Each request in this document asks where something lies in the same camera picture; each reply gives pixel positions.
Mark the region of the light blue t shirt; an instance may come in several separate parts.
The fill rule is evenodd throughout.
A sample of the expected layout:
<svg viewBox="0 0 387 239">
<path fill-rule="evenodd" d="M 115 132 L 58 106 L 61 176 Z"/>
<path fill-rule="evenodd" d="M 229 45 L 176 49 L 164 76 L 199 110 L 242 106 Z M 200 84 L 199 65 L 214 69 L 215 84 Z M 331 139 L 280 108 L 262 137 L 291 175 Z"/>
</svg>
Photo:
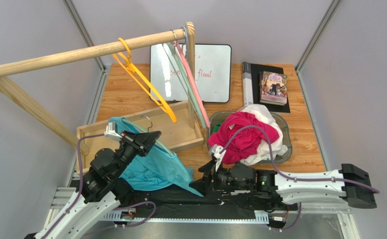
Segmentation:
<svg viewBox="0 0 387 239">
<path fill-rule="evenodd" d="M 176 185 L 199 197 L 203 195 L 189 186 L 193 169 L 185 167 L 177 154 L 160 140 L 147 156 L 136 156 L 120 175 L 134 190 L 155 191 Z"/>
</svg>

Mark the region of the magenta t shirt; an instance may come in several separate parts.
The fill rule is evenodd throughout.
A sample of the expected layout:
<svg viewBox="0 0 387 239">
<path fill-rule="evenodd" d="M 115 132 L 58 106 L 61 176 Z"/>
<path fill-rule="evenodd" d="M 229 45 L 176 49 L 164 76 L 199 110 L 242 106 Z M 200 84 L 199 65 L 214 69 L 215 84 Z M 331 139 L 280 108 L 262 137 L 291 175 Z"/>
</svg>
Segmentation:
<svg viewBox="0 0 387 239">
<path fill-rule="evenodd" d="M 281 129 L 269 112 L 240 111 L 230 114 L 222 121 L 218 130 L 207 140 L 209 146 L 215 144 L 225 146 L 231 138 L 233 139 L 223 157 L 224 164 L 230 165 L 239 161 L 246 165 L 253 165 L 270 159 L 266 137 L 259 129 L 247 128 L 235 135 L 237 130 L 248 125 L 260 127 L 266 132 L 271 142 L 273 157 L 287 152 L 287 146 L 283 145 Z"/>
</svg>

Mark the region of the pink hanger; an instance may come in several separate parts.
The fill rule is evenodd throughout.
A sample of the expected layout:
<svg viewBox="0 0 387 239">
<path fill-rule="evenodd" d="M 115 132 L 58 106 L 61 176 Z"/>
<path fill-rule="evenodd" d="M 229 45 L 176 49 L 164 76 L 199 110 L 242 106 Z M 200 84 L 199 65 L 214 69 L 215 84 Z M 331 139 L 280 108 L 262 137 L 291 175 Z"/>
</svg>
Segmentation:
<svg viewBox="0 0 387 239">
<path fill-rule="evenodd" d="M 193 77 L 191 68 L 189 66 L 189 63 L 186 60 L 186 56 L 184 55 L 181 46 L 179 45 L 179 43 L 177 41 L 175 42 L 175 48 L 178 50 L 179 59 L 181 60 L 183 66 L 185 68 L 190 88 L 192 89 L 193 95 L 195 97 L 195 102 L 198 105 L 199 110 L 201 112 L 200 115 L 199 115 L 199 118 L 203 121 L 203 128 L 209 128 L 210 127 L 210 121 L 209 121 L 207 112 L 205 110 L 205 107 L 204 107 L 204 105 L 202 103 L 202 99 L 201 99 L 201 96 L 200 96 L 199 91 L 197 89 L 196 82 L 195 82 L 195 79 Z"/>
</svg>

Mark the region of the yellow plastic hanger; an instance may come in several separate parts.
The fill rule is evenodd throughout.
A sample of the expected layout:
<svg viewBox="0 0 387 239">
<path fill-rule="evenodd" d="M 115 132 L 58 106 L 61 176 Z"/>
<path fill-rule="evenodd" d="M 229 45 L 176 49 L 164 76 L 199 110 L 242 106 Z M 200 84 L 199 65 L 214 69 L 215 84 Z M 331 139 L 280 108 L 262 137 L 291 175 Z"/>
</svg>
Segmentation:
<svg viewBox="0 0 387 239">
<path fill-rule="evenodd" d="M 122 52 L 112 54 L 117 63 L 128 73 L 128 75 L 142 88 L 142 90 L 152 99 L 152 101 L 166 113 L 173 123 L 177 122 L 177 117 L 164 100 L 163 96 L 158 92 L 155 86 L 146 78 L 146 76 L 138 69 L 138 67 L 131 61 L 132 53 L 127 43 L 118 38 L 118 41 L 125 47 L 128 55 Z"/>
</svg>

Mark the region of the pale green hanger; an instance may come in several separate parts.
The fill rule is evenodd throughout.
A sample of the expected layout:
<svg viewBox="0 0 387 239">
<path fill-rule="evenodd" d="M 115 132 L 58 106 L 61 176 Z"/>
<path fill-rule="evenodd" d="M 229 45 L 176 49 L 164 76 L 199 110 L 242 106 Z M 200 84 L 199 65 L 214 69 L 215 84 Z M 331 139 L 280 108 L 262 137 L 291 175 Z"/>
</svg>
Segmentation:
<svg viewBox="0 0 387 239">
<path fill-rule="evenodd" d="M 168 45 L 169 50 L 171 51 L 171 54 L 172 54 L 174 61 L 176 62 L 177 66 L 178 66 L 178 69 L 180 71 L 181 77 L 178 76 L 179 81 L 180 81 L 181 85 L 183 86 L 183 89 L 188 97 L 188 100 L 189 100 L 190 104 L 192 105 L 192 107 L 194 108 L 194 111 L 195 111 L 198 119 L 200 120 L 202 128 L 203 128 L 203 121 L 199 118 L 199 115 L 201 112 L 199 110 L 198 105 L 195 102 L 195 97 L 193 95 L 192 89 L 190 88 L 185 68 L 184 68 L 181 60 L 179 59 L 178 50 L 175 48 L 175 42 L 178 40 L 178 38 L 177 38 L 176 33 L 173 30 L 171 30 L 171 31 L 175 37 L 175 41 L 167 43 L 167 45 Z"/>
</svg>

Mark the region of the light blue wire hanger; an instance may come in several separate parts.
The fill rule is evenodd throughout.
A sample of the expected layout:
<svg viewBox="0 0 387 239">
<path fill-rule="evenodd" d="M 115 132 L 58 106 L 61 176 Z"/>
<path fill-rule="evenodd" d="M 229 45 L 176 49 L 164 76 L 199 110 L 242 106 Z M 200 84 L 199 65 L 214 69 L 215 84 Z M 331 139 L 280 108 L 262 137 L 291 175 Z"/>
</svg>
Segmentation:
<svg viewBox="0 0 387 239">
<path fill-rule="evenodd" d="M 188 63 L 188 65 L 190 65 L 190 62 L 189 62 L 189 52 L 188 52 L 188 43 L 189 43 L 189 38 L 188 38 L 188 33 L 187 33 L 187 29 L 186 29 L 186 26 L 182 26 L 181 29 L 183 30 L 183 33 L 184 33 L 184 36 L 185 36 L 185 42 L 184 42 L 184 47 L 185 47 L 185 58 L 186 58 L 186 61 Z"/>
</svg>

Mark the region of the green t shirt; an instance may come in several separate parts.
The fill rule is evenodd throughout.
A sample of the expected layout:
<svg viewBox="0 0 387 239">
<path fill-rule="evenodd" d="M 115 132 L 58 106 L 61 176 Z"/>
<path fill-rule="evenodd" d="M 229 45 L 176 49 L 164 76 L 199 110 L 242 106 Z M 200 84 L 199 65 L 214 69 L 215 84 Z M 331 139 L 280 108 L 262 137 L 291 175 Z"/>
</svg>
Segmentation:
<svg viewBox="0 0 387 239">
<path fill-rule="evenodd" d="M 222 124 L 223 122 L 224 122 L 224 121 L 221 120 L 221 121 L 219 121 L 217 124 L 215 124 L 214 127 L 211 129 L 211 134 L 218 132 L 218 130 L 219 130 L 219 128 L 221 127 L 221 124 Z"/>
</svg>

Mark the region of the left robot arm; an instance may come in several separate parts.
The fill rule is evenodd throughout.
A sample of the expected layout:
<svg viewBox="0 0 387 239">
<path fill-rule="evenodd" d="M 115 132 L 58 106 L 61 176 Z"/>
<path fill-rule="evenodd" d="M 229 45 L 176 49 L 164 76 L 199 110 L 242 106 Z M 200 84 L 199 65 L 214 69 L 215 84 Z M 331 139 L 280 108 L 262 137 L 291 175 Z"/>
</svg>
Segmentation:
<svg viewBox="0 0 387 239">
<path fill-rule="evenodd" d="M 119 148 L 100 149 L 59 214 L 44 229 L 26 238 L 80 239 L 109 211 L 118 206 L 132 208 L 133 187 L 120 176 L 136 156 L 148 155 L 160 135 L 160 131 L 117 134 Z"/>
</svg>

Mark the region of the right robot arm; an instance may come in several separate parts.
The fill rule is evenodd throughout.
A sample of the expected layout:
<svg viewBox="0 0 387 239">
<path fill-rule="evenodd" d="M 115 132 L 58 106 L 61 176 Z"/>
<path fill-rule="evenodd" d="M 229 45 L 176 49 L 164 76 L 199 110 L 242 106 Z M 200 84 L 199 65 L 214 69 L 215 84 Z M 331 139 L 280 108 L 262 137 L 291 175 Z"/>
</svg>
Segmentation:
<svg viewBox="0 0 387 239">
<path fill-rule="evenodd" d="M 349 207 L 375 209 L 377 190 L 371 186 L 368 172 L 353 165 L 318 173 L 289 173 L 258 170 L 242 163 L 232 168 L 210 161 L 199 169 L 203 176 L 190 183 L 203 196 L 223 191 L 245 194 L 271 204 L 294 205 L 304 202 L 347 202 Z"/>
</svg>

